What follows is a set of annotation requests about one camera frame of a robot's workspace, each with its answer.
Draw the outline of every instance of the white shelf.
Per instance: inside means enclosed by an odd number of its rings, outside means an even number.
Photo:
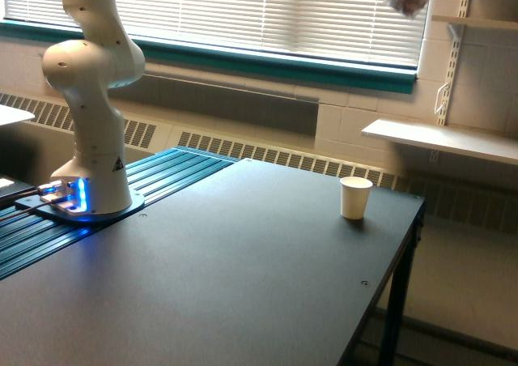
[[[29,121],[34,119],[34,115],[22,109],[13,109],[0,104],[0,126],[17,123],[19,121]]]
[[[450,24],[468,26],[471,28],[487,28],[494,30],[515,30],[518,31],[518,22],[507,20],[493,20],[480,18],[459,18],[456,16],[433,15],[431,20],[437,22],[447,22]]]
[[[378,119],[362,134],[426,149],[518,165],[518,139],[409,121]]]

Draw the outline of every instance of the window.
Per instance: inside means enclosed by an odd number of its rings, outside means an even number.
[[[6,18],[72,25],[61,0],[4,0]],[[384,0],[117,0],[126,30],[205,45],[415,68],[426,12]]]

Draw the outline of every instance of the window sill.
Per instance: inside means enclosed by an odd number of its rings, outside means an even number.
[[[0,36],[45,42],[61,42],[82,38],[77,28],[0,21]],[[188,42],[171,42],[159,38],[131,36],[146,58],[189,64],[201,68],[228,70],[242,75],[300,81],[320,85],[337,85],[410,94],[414,88],[416,70],[383,66],[328,62],[272,53],[243,52],[239,49],[219,48]]]

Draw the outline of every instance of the white paper cup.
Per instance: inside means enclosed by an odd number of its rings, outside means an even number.
[[[342,216],[350,220],[363,219],[372,182],[362,177],[343,177],[340,184],[342,185],[340,208]]]

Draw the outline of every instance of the robotic arm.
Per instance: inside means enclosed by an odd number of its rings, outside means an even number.
[[[132,202],[124,119],[110,105],[108,89],[139,79],[144,56],[125,33],[115,0],[63,0],[63,7],[85,39],[51,46],[43,57],[45,77],[70,107],[75,136],[74,157],[52,175],[62,186],[46,199],[68,196],[57,206],[69,215],[122,211]]]

